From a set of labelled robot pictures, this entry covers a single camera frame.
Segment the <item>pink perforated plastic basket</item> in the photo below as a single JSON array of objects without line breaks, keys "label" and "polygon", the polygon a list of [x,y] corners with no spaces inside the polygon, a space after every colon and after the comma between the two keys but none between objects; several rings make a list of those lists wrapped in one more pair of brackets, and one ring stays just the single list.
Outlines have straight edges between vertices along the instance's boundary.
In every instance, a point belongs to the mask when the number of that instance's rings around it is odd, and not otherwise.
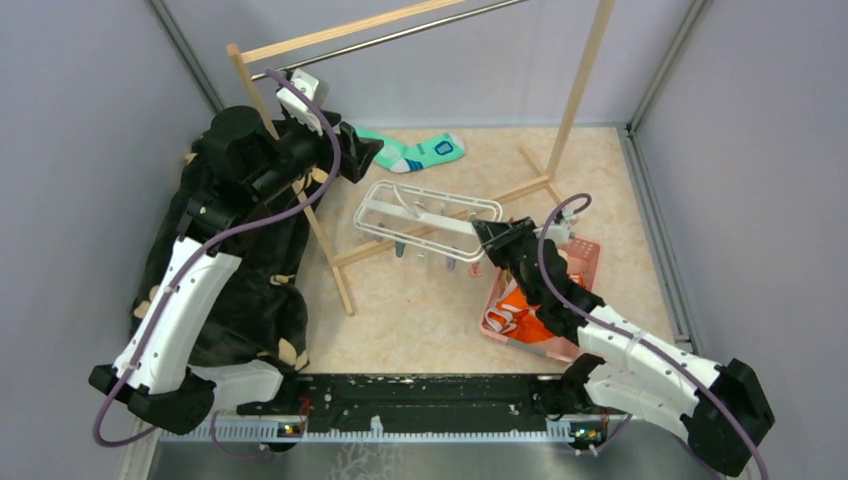
[{"label": "pink perforated plastic basket", "polygon": [[[568,263],[567,272],[569,278],[575,281],[581,287],[584,287],[588,290],[592,289],[596,276],[597,266],[599,263],[601,246],[588,238],[578,236],[575,239],[571,240],[568,244],[560,245],[558,247],[558,252],[560,256],[563,257]],[[501,272],[509,273],[506,270],[500,270],[495,276],[495,280]],[[506,339],[501,340],[499,338],[493,338],[482,332],[481,334],[492,341],[496,341],[507,346],[519,348],[535,355],[547,357],[564,363],[573,362],[581,354],[580,348],[578,346],[569,348],[567,345],[564,345],[562,343],[542,344],[541,346],[534,346],[522,344],[513,340],[507,341]]]}]

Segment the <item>orange underwear white trim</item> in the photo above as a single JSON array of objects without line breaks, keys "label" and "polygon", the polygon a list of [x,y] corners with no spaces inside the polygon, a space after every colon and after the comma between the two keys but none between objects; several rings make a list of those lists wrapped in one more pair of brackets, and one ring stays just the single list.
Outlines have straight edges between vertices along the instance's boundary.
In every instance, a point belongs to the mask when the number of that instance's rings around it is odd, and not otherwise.
[{"label": "orange underwear white trim", "polygon": [[555,335],[538,317],[539,307],[531,305],[509,273],[501,272],[480,321],[482,333],[501,340],[541,346],[562,343],[575,347],[573,341]]}]

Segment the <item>white plastic clip hanger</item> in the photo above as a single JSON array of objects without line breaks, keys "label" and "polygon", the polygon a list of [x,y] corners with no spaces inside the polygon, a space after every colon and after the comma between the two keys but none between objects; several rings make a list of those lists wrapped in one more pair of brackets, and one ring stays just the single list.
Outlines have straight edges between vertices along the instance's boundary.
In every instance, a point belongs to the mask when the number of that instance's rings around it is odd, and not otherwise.
[{"label": "white plastic clip hanger", "polygon": [[494,200],[380,180],[367,190],[352,222],[372,238],[381,233],[383,240],[471,264],[483,257],[471,222],[504,218],[503,205]]}]

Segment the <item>wooden drying rack frame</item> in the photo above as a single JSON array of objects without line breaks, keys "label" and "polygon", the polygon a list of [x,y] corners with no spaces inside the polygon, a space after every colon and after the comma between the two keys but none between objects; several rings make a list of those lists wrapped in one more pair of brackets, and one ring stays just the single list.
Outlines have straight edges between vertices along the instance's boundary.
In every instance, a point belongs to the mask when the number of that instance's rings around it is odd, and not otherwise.
[{"label": "wooden drying rack frame", "polygon": [[[237,44],[230,43],[227,45],[227,54],[239,75],[253,107],[257,109],[264,127],[272,137],[276,137],[277,132],[273,126],[271,116],[268,113],[265,102],[262,100],[254,83],[262,78],[268,78],[276,74],[278,71],[274,69],[269,73],[252,74],[248,70],[248,66],[250,64],[260,62],[271,57],[284,55],[302,48],[318,45],[337,38],[343,38],[361,31],[367,31],[382,25],[395,23],[406,18],[453,6],[454,4],[455,3],[450,0],[423,1],[317,32],[305,34],[293,39],[248,50],[246,52],[243,52]],[[501,212],[502,204],[504,202],[508,203],[518,200],[540,190],[546,190],[550,197],[554,200],[559,200],[561,198],[561,195],[554,185],[554,181],[615,5],[616,2],[614,0],[601,0],[597,3],[592,26],[583,48],[578,70],[572,83],[567,105],[559,124],[557,136],[555,138],[547,166],[542,168],[526,148],[522,147],[519,149],[519,153],[528,165],[537,173],[537,176],[534,179],[521,183],[511,190],[485,200],[443,193],[437,194],[431,190],[427,190],[425,193],[430,198],[437,200],[449,200],[463,206],[461,210],[457,210],[448,215],[435,215],[423,211],[419,212],[411,207],[402,207],[400,205],[386,203],[381,200],[376,200],[371,196],[367,196],[364,200],[364,205],[357,210],[359,214],[364,214],[368,209],[372,209],[379,213],[391,214],[396,218],[412,221],[414,226],[402,231],[396,231],[384,227],[378,227],[376,225],[369,226],[362,224],[360,227],[363,232],[375,234],[378,238],[382,238],[384,241],[380,243],[378,240],[373,240],[344,253],[334,252],[333,247],[330,245],[329,238],[327,237],[320,221],[317,219],[314,210],[309,206],[305,208],[310,228],[316,235],[325,258],[329,263],[331,272],[342,298],[344,309],[348,315],[353,316],[355,314],[355,309],[351,300],[350,290],[346,283],[343,269],[349,265],[353,265],[359,261],[373,257],[382,251],[386,251],[389,248],[389,241],[404,243],[406,245],[414,245],[423,250],[439,253],[457,261],[475,263],[480,261],[484,256],[482,248],[479,248],[475,252],[466,254],[458,250],[453,250],[446,245],[438,244],[430,240],[428,237],[436,232],[472,235],[474,233],[472,224],[468,221],[463,221],[461,216],[471,213],[474,207],[483,207],[492,203],[497,207],[495,211]]]}]

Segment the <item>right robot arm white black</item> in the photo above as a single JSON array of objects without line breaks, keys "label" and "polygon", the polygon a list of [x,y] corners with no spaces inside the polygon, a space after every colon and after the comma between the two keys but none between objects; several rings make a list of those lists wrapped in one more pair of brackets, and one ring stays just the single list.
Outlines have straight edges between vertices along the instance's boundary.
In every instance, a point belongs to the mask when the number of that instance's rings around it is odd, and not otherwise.
[{"label": "right robot arm white black", "polygon": [[769,478],[760,445],[775,416],[751,366],[700,357],[626,319],[568,275],[567,261],[531,218],[471,225],[485,255],[512,276],[542,325],[581,349],[561,376],[569,408],[637,416],[722,475],[738,477],[754,464]]}]

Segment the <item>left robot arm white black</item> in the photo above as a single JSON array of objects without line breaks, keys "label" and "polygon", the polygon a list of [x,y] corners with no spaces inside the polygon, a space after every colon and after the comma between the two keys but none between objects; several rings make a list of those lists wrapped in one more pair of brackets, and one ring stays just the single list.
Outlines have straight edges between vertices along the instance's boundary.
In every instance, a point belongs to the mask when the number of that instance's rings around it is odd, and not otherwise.
[{"label": "left robot arm white black", "polygon": [[318,111],[317,120],[313,127],[293,117],[265,123],[249,106],[226,108],[212,119],[194,148],[211,184],[188,199],[162,281],[127,347],[90,374],[91,386],[109,402],[177,435],[223,409],[263,402],[285,414],[297,406],[298,384],[269,361],[203,367],[190,357],[255,233],[305,209],[298,203],[275,213],[269,203],[317,167],[357,182],[383,147],[335,113]]}]

